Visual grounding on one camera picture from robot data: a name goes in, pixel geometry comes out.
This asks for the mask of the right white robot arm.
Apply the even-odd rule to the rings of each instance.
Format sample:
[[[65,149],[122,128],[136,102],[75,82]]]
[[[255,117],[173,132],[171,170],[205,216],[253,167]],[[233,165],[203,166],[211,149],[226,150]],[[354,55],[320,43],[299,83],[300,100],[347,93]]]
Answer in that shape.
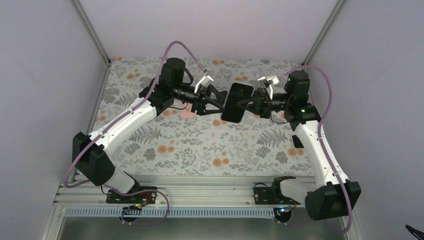
[[[276,76],[258,81],[261,87],[250,98],[237,101],[236,106],[265,119],[272,112],[283,111],[309,158],[316,184],[308,186],[294,176],[276,177],[270,188],[272,200],[282,204],[290,199],[301,204],[314,221],[351,216],[361,187],[350,181],[340,167],[324,133],[324,118],[309,103],[309,75],[302,70],[290,72],[284,93],[273,92],[272,86],[278,83]]]

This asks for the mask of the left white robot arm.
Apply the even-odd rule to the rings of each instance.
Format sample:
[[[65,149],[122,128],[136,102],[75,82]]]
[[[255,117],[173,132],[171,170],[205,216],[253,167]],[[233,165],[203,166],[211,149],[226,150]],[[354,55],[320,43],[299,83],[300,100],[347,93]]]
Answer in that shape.
[[[187,75],[190,82],[184,82]],[[84,134],[77,133],[72,140],[72,167],[79,170],[87,182],[107,186],[131,203],[139,197],[138,181],[119,170],[110,156],[119,144],[137,129],[170,108],[175,100],[191,104],[191,112],[199,116],[223,113],[227,91],[218,91],[211,74],[192,85],[193,77],[186,63],[176,57],[162,60],[157,76],[139,93],[130,106],[103,127]]]

